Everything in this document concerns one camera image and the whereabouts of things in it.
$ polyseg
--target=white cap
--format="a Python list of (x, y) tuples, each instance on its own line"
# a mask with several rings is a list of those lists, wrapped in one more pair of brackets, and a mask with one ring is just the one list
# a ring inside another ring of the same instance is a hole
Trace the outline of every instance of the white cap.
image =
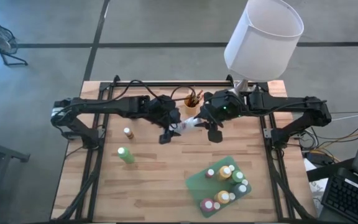
[(238, 172), (238, 173), (236, 173), (236, 177), (238, 179), (242, 179), (244, 177), (244, 175), (242, 174), (242, 172)]
[(120, 147), (120, 148), (118, 148), (117, 152), (118, 152), (118, 154), (124, 154), (125, 149), (123, 147)]
[(213, 204), (212, 204), (211, 201), (205, 202), (205, 207), (206, 207), (206, 208), (210, 209), (210, 208), (212, 208), (212, 206), (213, 206)]
[(241, 181), (241, 183), (244, 184), (245, 186), (247, 186), (248, 185), (248, 180), (244, 179), (244, 180)]
[(234, 193), (229, 193), (230, 200), (236, 199), (236, 195)]
[(239, 187), (239, 191), (241, 191), (242, 193), (245, 193), (247, 191), (247, 187), (245, 185), (240, 185)]
[(221, 204), (219, 202), (214, 202), (214, 208), (215, 210), (218, 210), (221, 208)]
[(230, 168), (225, 167), (225, 168), (223, 169), (223, 173), (224, 173), (224, 174), (230, 174), (230, 173), (231, 173)]
[(222, 197), (223, 200), (229, 200), (230, 199), (229, 194), (227, 194), (227, 193), (223, 193), (221, 197)]
[(207, 172), (206, 172), (208, 175), (214, 175), (214, 170), (212, 170), (212, 169), (209, 169)]

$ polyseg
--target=white lamp shade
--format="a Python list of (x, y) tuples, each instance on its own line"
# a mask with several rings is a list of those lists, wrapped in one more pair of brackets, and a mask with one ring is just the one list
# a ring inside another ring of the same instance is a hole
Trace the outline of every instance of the white lamp shade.
[(278, 78), (303, 33), (296, 11), (281, 0), (248, 0), (226, 49), (231, 73), (254, 82)]

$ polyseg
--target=concrete floor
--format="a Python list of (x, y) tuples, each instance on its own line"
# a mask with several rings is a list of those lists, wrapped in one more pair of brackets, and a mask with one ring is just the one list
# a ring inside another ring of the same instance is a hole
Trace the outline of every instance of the concrete floor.
[[(21, 44), (92, 43), (104, 0), (0, 0), (0, 24)], [(358, 42), (358, 1), (286, 0), (303, 18), (301, 42)], [(111, 0), (101, 43), (227, 42), (245, 0)], [(91, 80), (222, 80), (223, 48), (98, 49)], [(55, 100), (78, 96), (90, 49), (19, 49), (28, 67), (0, 60), (0, 144), (31, 153), (12, 162), (0, 195), (0, 223), (48, 220), (67, 142), (50, 125)], [(358, 111), (358, 47), (298, 47), (282, 75), (290, 96), (328, 100), (333, 113)], [(334, 118), (353, 114), (333, 114)], [(358, 118), (316, 128), (339, 137)], [(330, 147), (340, 159), (358, 141)]]

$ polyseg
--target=wooden table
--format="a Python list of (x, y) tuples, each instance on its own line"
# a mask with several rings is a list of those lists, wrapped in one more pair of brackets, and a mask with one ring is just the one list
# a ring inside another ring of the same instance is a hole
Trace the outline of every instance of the wooden table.
[[(100, 82), (84, 82), (82, 98), (96, 99)], [(268, 83), (273, 96), (286, 96), (284, 82)], [(124, 88), (114, 89), (117, 96)], [(173, 87), (151, 88), (157, 95), (170, 95)], [(195, 88), (214, 92), (223, 87)], [(179, 89), (174, 98), (189, 94)], [(126, 96), (148, 95), (142, 87), (131, 87)], [(177, 102), (181, 119), (185, 114), (183, 102)], [(79, 118), (91, 126), (93, 114)], [(290, 113), (275, 113), (277, 126), (292, 121)], [(123, 129), (133, 130), (135, 138), (129, 140)], [(118, 115), (110, 115), (104, 147), (103, 161), (96, 197), (94, 222), (272, 222), (276, 221), (272, 188), (267, 168), (260, 120), (241, 117), (224, 123), (223, 142), (208, 141), (207, 130), (198, 129), (171, 143), (160, 145), (158, 136), (162, 130), (144, 119), (132, 121)], [(81, 146), (71, 142), (67, 153)], [(136, 163), (127, 165), (117, 156), (119, 147), (128, 147), (135, 155)], [(252, 192), (211, 218), (204, 218), (187, 190), (185, 179), (226, 156), (232, 156), (252, 185)], [(82, 149), (66, 159), (60, 179), (52, 218), (58, 217), (78, 193), (86, 150)], [(309, 213), (315, 215), (313, 199), (301, 152), (298, 147), (285, 149), (284, 157), (291, 191)], [(88, 211), (89, 195), (85, 198), (84, 214)], [(284, 214), (285, 199), (280, 191)]]

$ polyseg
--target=keyboard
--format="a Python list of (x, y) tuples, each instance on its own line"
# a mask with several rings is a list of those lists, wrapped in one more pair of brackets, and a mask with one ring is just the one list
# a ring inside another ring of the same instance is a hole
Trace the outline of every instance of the keyboard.
[(358, 176), (340, 168), (329, 178), (321, 204), (358, 223)]

